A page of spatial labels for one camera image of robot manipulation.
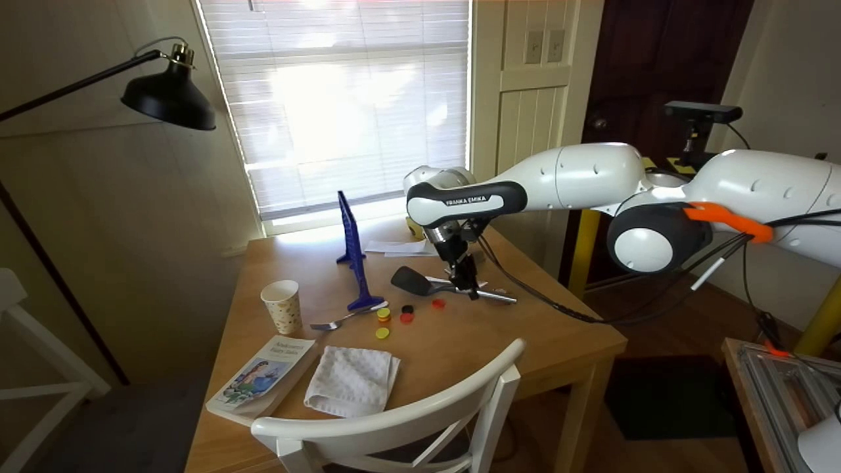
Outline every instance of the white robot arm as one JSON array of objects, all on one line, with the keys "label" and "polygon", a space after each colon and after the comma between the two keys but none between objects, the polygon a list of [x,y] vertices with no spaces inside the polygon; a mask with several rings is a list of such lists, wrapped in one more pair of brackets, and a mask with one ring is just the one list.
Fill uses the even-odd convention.
[{"label": "white robot arm", "polygon": [[637,274],[683,266],[711,228],[841,268],[841,167],[824,161],[731,150],[683,180],[646,174],[631,145],[608,142],[546,150],[481,184],[408,188],[408,216],[449,266],[492,217],[520,209],[613,216],[610,251]]}]

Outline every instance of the blue stand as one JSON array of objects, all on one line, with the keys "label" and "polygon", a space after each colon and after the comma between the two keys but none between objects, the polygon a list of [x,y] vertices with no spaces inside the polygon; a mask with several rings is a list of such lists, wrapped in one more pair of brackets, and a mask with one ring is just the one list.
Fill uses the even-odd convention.
[{"label": "blue stand", "polygon": [[358,232],[358,217],[353,216],[344,191],[340,191],[340,209],[342,209],[342,226],[344,226],[344,255],[336,259],[340,266],[349,266],[353,276],[358,279],[359,296],[346,305],[346,312],[363,312],[383,303],[383,296],[372,296],[367,291],[367,279],[365,279],[365,255],[359,247],[359,232]]}]

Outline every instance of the wooden floor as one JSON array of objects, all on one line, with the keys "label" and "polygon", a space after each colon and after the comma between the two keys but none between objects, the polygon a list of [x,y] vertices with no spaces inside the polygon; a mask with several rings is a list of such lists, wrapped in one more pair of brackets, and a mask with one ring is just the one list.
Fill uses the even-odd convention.
[{"label": "wooden floor", "polygon": [[[637,324],[617,326],[629,335],[626,358],[651,355],[711,355],[719,359],[725,335],[756,339],[755,309],[742,299],[702,285],[689,291],[692,280],[660,291],[663,280],[631,280],[613,289],[596,289],[587,303],[605,318],[633,316]],[[495,469],[524,473],[548,469],[558,442],[558,418],[563,416],[563,391],[518,402],[499,438]],[[739,438],[675,438],[675,442],[626,442],[605,410],[589,452],[587,473],[743,473],[750,469]]]}]

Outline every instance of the dark floor mat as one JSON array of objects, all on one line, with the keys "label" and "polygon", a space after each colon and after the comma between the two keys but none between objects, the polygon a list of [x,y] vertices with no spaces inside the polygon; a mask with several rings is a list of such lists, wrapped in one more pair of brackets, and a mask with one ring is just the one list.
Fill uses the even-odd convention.
[{"label": "dark floor mat", "polygon": [[623,358],[605,402],[626,438],[736,437],[734,404],[711,358]]}]

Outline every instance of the window blind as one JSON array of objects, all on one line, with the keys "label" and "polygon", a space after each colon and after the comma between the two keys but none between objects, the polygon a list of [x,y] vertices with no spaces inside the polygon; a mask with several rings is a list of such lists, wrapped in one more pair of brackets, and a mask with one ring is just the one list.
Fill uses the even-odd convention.
[{"label": "window blind", "polygon": [[464,165],[467,0],[198,0],[258,209]]}]

